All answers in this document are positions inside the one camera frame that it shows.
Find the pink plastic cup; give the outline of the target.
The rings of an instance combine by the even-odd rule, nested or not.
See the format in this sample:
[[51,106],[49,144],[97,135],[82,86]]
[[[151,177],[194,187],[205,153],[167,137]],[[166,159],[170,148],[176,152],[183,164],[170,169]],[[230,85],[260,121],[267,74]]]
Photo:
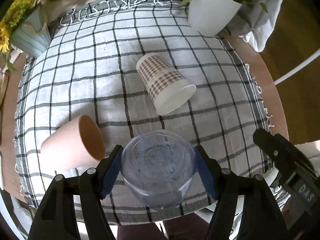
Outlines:
[[69,170],[95,164],[106,156],[101,131],[87,115],[80,115],[50,135],[41,145],[40,164]]

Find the light blue ribbed vase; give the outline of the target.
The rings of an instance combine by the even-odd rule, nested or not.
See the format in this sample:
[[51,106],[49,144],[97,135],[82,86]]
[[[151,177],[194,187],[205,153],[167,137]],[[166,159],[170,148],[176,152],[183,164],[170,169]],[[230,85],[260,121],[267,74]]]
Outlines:
[[29,56],[38,58],[52,41],[48,30],[47,14],[43,7],[35,9],[12,33],[11,44]]

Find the crumpled grey clothes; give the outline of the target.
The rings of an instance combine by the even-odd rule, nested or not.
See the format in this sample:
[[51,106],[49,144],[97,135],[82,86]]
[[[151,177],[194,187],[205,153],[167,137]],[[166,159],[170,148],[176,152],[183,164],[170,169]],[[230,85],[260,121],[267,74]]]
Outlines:
[[236,239],[289,239],[281,210],[289,195],[280,187],[272,189],[263,176],[234,177],[226,189],[244,196],[240,228]]

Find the white plant pot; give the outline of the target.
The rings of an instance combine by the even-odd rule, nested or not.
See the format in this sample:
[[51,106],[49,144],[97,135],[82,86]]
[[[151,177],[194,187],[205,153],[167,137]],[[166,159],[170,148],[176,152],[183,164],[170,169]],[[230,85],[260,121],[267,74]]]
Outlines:
[[242,7],[233,0],[192,0],[189,2],[188,24],[203,36],[215,36]]

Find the plaid paper cup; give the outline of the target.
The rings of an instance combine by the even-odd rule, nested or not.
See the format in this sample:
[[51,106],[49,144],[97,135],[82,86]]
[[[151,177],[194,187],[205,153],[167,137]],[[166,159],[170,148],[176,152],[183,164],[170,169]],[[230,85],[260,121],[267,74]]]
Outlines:
[[136,70],[158,115],[163,116],[176,110],[196,92],[194,84],[156,53],[141,57],[136,64]]

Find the checkered grey white tablecloth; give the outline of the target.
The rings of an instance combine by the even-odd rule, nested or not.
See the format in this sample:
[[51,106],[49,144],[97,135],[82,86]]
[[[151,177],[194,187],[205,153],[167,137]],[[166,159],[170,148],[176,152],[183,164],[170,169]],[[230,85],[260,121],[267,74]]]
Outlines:
[[[196,92],[159,116],[136,71],[157,53]],[[38,207],[55,171],[40,163],[42,143],[79,115],[99,126],[106,152],[141,133],[166,129],[202,145],[239,176],[264,174],[271,159],[253,142],[268,129],[261,89],[230,43],[191,29],[176,0],[103,0],[61,17],[49,48],[28,59],[15,113],[17,172],[28,205]]]

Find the clear plastic cup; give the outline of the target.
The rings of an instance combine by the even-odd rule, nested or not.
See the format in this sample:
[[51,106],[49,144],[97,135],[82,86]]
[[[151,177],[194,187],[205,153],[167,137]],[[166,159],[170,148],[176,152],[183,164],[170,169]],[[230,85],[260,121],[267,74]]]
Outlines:
[[195,175],[195,151],[189,141],[166,130],[132,138],[121,154],[121,175],[145,206],[160,210],[180,204]]

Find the white curved pole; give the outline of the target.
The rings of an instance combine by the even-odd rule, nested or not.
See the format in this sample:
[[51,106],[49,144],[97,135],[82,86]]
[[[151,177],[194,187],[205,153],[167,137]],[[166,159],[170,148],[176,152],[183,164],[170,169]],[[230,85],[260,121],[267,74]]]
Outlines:
[[274,84],[278,85],[278,84],[282,83],[283,81],[287,80],[289,77],[295,75],[300,70],[302,70],[303,68],[308,66],[313,61],[315,61],[315,59],[317,59],[319,56],[320,56],[320,49],[317,49],[310,57],[308,57],[306,60],[304,60],[298,66],[296,66],[295,68],[293,68],[288,73],[286,73],[285,75],[281,76],[280,78],[276,79],[274,81]]

